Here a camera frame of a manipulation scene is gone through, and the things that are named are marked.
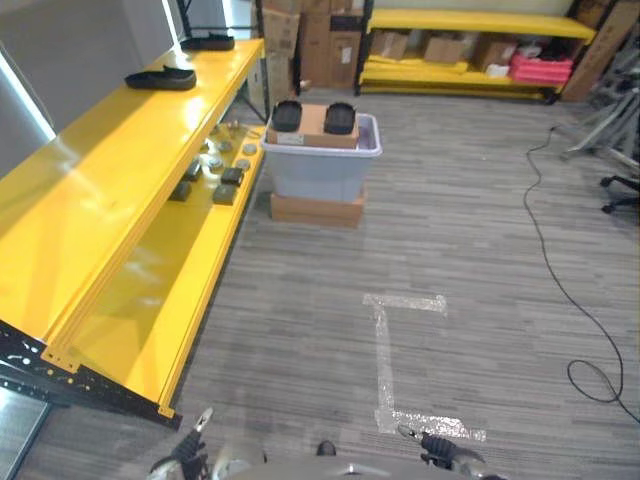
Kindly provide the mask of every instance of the black bracket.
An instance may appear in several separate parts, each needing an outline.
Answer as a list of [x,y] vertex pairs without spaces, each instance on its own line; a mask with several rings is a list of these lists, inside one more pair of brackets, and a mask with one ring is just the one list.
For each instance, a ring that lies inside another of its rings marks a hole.
[[2,382],[6,381],[14,392],[52,403],[78,404],[136,415],[174,430],[180,426],[181,415],[174,413],[169,418],[160,414],[157,403],[84,365],[80,365],[76,373],[69,373],[43,360],[41,355],[45,348],[44,343],[0,320]]
[[360,75],[364,69],[364,63],[369,56],[371,35],[367,33],[369,20],[373,12],[373,1],[365,0],[362,11],[362,29],[360,30],[360,48],[358,49],[358,62],[356,64],[356,77],[353,80],[353,94],[360,95]]

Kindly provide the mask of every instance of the chair leg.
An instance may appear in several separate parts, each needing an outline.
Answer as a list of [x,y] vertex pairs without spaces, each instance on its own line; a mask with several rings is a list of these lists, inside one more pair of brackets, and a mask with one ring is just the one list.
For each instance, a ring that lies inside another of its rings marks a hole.
[[608,205],[604,205],[602,207],[602,211],[604,213],[611,213],[613,212],[617,207],[621,206],[621,205],[638,205],[640,204],[640,197],[630,197],[630,198],[623,198],[621,200],[617,200],[615,202],[611,202]]
[[626,185],[630,189],[635,190],[636,192],[640,191],[640,182],[634,182],[633,180],[629,180],[628,178],[624,178],[624,177],[619,177],[618,175],[613,175],[611,177],[604,177],[602,180],[600,180],[600,185],[606,188],[609,185],[611,185],[611,182],[619,182],[623,185]]

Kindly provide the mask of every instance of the power cord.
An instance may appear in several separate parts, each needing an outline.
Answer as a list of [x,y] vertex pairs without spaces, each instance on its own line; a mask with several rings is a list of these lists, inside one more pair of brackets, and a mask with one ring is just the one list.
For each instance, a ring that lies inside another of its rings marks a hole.
[[[567,377],[569,377],[569,382],[571,382],[571,385],[573,385],[573,387],[576,390],[578,390],[582,395],[584,395],[588,399],[593,400],[594,402],[603,403],[603,404],[617,402],[620,405],[620,407],[622,407],[622,409],[631,418],[633,418],[636,422],[640,424],[640,417],[637,417],[636,415],[634,415],[627,408],[627,406],[622,402],[621,397],[622,397],[622,391],[624,390],[624,361],[622,360],[622,355],[620,354],[620,350],[618,349],[616,342],[613,340],[609,332],[607,332],[607,330],[604,328],[602,323],[600,323],[600,321],[596,317],[594,317],[582,305],[580,305],[576,300],[574,300],[573,297],[569,295],[569,292],[567,292],[567,290],[564,288],[564,286],[560,282],[560,279],[556,275],[555,271],[551,267],[551,263],[549,262],[549,257],[547,255],[547,247],[546,247],[544,235],[542,235],[542,230],[540,230],[540,225],[538,224],[536,217],[533,215],[533,211],[531,210],[531,207],[529,207],[529,203],[528,203],[529,193],[542,183],[542,172],[538,169],[538,167],[534,163],[533,159],[531,158],[531,154],[538,150],[545,149],[549,146],[549,143],[551,142],[551,135],[556,130],[556,128],[557,127],[551,127],[549,129],[549,133],[547,134],[547,140],[544,142],[544,144],[538,145],[537,147],[533,147],[527,150],[527,153],[526,153],[527,162],[531,166],[531,169],[534,171],[538,179],[531,186],[529,186],[529,188],[527,188],[527,190],[524,192],[524,195],[522,196],[522,204],[524,205],[524,208],[527,210],[529,217],[531,217],[533,226],[535,227],[536,232],[538,234],[538,238],[540,239],[540,248],[542,249],[542,256],[544,257],[544,263],[547,266],[547,270],[549,270],[549,274],[551,275],[551,278],[553,279],[555,284],[558,286],[560,291],[563,293],[563,295],[567,298],[567,300],[569,300],[569,302],[571,302],[573,306],[576,307],[585,317],[591,320],[600,329],[600,331],[604,334],[607,340],[609,340],[609,343],[611,343],[611,346],[613,347],[613,350],[615,351],[615,354],[618,357],[618,363],[620,364],[620,386],[616,390],[616,388],[613,386],[613,383],[611,382],[611,379],[607,376],[607,374],[604,373],[604,371],[600,367],[590,362],[589,360],[582,360],[582,359],[571,360],[567,364]],[[580,387],[580,385],[578,385],[577,382],[574,380],[573,373],[572,373],[572,368],[580,364],[589,367],[600,378],[602,378],[603,381],[606,383],[607,387],[609,388],[609,390],[611,390],[611,393],[613,394],[613,396],[610,398],[599,398],[584,391]]]

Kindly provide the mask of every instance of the small metal part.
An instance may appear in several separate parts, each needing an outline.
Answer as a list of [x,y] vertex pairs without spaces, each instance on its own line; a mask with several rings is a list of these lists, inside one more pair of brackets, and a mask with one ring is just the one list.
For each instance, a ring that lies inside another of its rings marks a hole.
[[187,182],[196,182],[198,178],[200,178],[200,175],[202,175],[202,167],[200,166],[200,161],[196,158],[191,162],[187,171],[184,172],[182,180]]
[[220,153],[227,153],[233,150],[233,144],[229,140],[223,140],[218,143],[218,151]]
[[202,432],[202,430],[204,430],[204,427],[207,425],[207,423],[209,423],[209,420],[211,420],[212,416],[213,416],[213,408],[209,407],[204,412],[202,412],[202,415],[200,415],[200,418],[198,418],[198,421],[193,426],[193,429],[196,432]]
[[218,185],[213,192],[213,203],[217,205],[233,205],[237,190],[235,185]]
[[220,177],[220,182],[227,185],[242,185],[244,179],[244,170],[242,168],[225,168]]
[[242,153],[244,155],[255,155],[255,153],[258,151],[258,147],[256,147],[255,143],[245,143],[244,146],[242,147]]
[[207,157],[206,160],[207,160],[207,164],[212,169],[216,169],[224,166],[224,162],[222,161],[222,158],[220,158],[219,155],[209,155],[209,157]]
[[210,153],[213,149],[213,142],[207,138],[200,146],[200,153]]
[[241,158],[236,162],[235,166],[246,172],[251,168],[251,161],[247,158]]
[[421,439],[418,438],[418,433],[415,430],[413,430],[411,427],[408,427],[407,425],[398,425],[398,433],[402,435],[404,438],[408,438],[410,440],[414,440],[420,443]]
[[172,202],[184,202],[191,193],[191,184],[189,182],[181,181],[176,185],[176,188],[171,192],[169,200]]

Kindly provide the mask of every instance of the plastic storage bin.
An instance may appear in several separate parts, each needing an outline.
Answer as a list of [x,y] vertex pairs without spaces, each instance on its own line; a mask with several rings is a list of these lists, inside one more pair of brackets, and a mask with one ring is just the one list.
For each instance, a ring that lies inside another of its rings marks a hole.
[[356,115],[360,137],[355,149],[318,148],[260,141],[275,192],[285,197],[354,202],[371,161],[382,154],[373,115]]
[[572,60],[555,62],[516,54],[511,58],[509,76],[518,82],[564,85],[572,66]]

